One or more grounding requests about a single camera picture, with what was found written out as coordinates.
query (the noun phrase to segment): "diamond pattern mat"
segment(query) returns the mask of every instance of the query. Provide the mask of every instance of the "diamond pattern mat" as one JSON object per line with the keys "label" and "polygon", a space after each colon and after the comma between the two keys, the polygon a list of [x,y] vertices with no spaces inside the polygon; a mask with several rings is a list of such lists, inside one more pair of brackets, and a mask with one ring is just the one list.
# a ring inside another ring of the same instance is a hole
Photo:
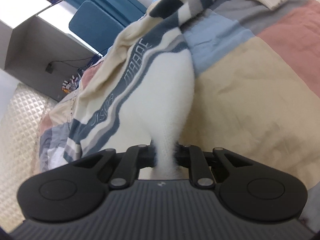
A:
{"label": "diamond pattern mat", "polygon": [[55,103],[18,84],[0,122],[0,226],[7,232],[24,220],[16,193],[23,181],[39,173],[38,127]]}

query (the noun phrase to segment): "color block blanket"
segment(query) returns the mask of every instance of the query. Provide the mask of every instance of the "color block blanket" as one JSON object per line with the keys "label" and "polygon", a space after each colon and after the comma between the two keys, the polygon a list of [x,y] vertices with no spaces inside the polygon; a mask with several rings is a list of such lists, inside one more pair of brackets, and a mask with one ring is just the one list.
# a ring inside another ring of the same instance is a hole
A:
{"label": "color block blanket", "polygon": [[316,0],[161,0],[43,119],[41,168],[152,140],[155,177],[176,178],[179,141],[227,148],[311,188],[319,36]]}

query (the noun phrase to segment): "blue fabric patch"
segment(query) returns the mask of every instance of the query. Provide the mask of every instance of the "blue fabric patch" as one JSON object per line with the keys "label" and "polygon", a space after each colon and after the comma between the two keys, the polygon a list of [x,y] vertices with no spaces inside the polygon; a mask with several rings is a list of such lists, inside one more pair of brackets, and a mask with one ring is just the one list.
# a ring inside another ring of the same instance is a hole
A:
{"label": "blue fabric patch", "polygon": [[210,9],[183,35],[191,52],[196,76],[255,36],[238,21],[229,20]]}

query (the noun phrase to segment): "bed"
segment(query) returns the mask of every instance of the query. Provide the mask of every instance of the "bed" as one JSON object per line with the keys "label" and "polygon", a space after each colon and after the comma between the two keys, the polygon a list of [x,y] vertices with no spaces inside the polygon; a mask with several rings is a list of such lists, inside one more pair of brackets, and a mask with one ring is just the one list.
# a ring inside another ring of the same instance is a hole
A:
{"label": "bed", "polygon": [[[224,147],[298,177],[309,189],[302,218],[312,230],[319,230],[320,211],[315,206],[320,206],[316,197],[320,194],[320,3],[287,0],[271,11],[254,0],[215,0],[181,30],[196,78],[179,142],[207,151]],[[74,111],[86,109],[76,107],[79,94],[97,80],[106,59],[108,54],[84,73],[79,90],[43,117],[41,171],[90,154],[79,150],[69,155],[66,148]],[[147,97],[146,89],[142,95]],[[120,152],[150,143],[148,136],[139,135],[143,130],[126,129],[139,127],[144,117],[127,108],[123,105],[118,112],[118,137],[110,136],[104,148]]]}

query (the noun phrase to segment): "metal screw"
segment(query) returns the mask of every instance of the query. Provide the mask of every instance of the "metal screw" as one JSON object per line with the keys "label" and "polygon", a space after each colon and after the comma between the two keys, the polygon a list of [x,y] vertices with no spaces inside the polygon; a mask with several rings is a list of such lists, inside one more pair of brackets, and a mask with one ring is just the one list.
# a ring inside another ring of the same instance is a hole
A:
{"label": "metal screw", "polygon": [[201,179],[198,179],[198,184],[203,187],[208,187],[213,184],[213,180],[209,178],[201,178]]}
{"label": "metal screw", "polygon": [[127,183],[127,181],[123,178],[115,178],[115,179],[111,180],[111,185],[114,187],[121,187],[126,183]]}

